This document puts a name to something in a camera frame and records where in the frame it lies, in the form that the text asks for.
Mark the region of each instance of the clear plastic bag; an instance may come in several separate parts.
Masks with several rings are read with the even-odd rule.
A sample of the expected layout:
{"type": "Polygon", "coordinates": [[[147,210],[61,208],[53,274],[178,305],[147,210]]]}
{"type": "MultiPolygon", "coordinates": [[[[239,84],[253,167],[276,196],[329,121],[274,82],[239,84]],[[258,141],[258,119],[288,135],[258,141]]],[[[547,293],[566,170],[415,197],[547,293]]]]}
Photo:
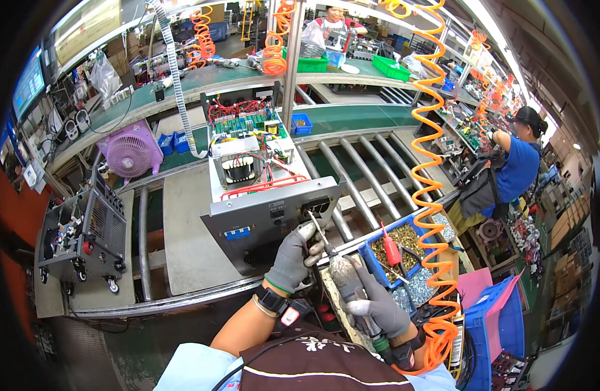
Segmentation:
{"type": "Polygon", "coordinates": [[[122,80],[104,53],[96,59],[89,74],[89,82],[99,91],[103,100],[108,100],[122,86],[122,80]]]}
{"type": "Polygon", "coordinates": [[[316,22],[307,24],[300,37],[300,58],[320,58],[326,50],[322,27],[316,22]]]}
{"type": "Polygon", "coordinates": [[[426,70],[422,66],[421,62],[419,60],[415,59],[415,57],[413,57],[417,54],[419,54],[419,53],[412,52],[411,54],[409,54],[408,56],[403,58],[402,62],[406,64],[406,69],[410,70],[411,72],[418,75],[422,79],[427,79],[428,74],[426,73],[426,70]]]}

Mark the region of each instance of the fan grille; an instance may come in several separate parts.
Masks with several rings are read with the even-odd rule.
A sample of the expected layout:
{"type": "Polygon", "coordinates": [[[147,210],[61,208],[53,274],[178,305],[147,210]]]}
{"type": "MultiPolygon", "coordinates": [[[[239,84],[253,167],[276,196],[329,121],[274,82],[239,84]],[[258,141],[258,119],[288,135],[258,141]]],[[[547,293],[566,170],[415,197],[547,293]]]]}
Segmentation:
{"type": "Polygon", "coordinates": [[[107,151],[108,167],[123,178],[136,178],[150,168],[150,150],[146,142],[133,135],[111,141],[107,151]]]}

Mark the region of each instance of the hanging pneumatic tool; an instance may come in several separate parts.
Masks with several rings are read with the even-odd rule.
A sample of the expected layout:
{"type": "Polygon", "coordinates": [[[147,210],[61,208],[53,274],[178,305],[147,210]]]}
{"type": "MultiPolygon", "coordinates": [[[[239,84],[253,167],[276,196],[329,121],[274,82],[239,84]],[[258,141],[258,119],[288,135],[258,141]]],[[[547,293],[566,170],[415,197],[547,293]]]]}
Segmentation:
{"type": "MultiPolygon", "coordinates": [[[[367,300],[367,294],[363,290],[363,283],[356,273],[352,263],[346,259],[347,255],[340,256],[335,249],[335,246],[328,243],[326,239],[326,233],[320,227],[317,219],[313,216],[311,211],[308,211],[315,229],[320,233],[322,240],[324,241],[324,251],[328,254],[330,260],[330,274],[335,283],[335,286],[341,293],[343,300],[348,303],[355,300],[367,300]]],[[[376,324],[372,317],[364,316],[357,317],[357,322],[365,323],[367,326],[367,334],[372,340],[372,345],[376,352],[387,362],[391,364],[393,355],[391,354],[391,348],[387,338],[382,335],[382,329],[376,324]]]]}

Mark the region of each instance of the purple fan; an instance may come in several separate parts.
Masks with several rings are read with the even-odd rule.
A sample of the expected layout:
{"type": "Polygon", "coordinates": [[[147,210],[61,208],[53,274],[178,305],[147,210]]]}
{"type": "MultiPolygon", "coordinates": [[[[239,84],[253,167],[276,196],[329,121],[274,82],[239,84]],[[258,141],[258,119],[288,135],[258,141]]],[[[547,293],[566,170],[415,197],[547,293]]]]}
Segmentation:
{"type": "Polygon", "coordinates": [[[143,175],[150,167],[155,175],[163,161],[163,153],[145,120],[125,126],[96,145],[111,171],[125,180],[143,175]]]}

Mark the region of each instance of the watch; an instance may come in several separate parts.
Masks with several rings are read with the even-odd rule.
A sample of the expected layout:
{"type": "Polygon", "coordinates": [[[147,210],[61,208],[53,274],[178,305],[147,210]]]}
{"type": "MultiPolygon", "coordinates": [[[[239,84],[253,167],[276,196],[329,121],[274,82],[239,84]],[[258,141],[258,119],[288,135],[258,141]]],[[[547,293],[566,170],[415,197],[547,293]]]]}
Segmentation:
{"type": "Polygon", "coordinates": [[[282,311],[289,306],[288,299],[286,297],[280,296],[271,288],[264,288],[263,285],[259,285],[254,294],[257,295],[259,304],[263,306],[264,309],[276,312],[278,316],[280,316],[282,311]]]}
{"type": "Polygon", "coordinates": [[[394,364],[401,370],[412,370],[415,366],[415,350],[424,346],[424,343],[426,343],[426,332],[422,326],[418,326],[418,334],[415,338],[391,348],[394,364]]]}

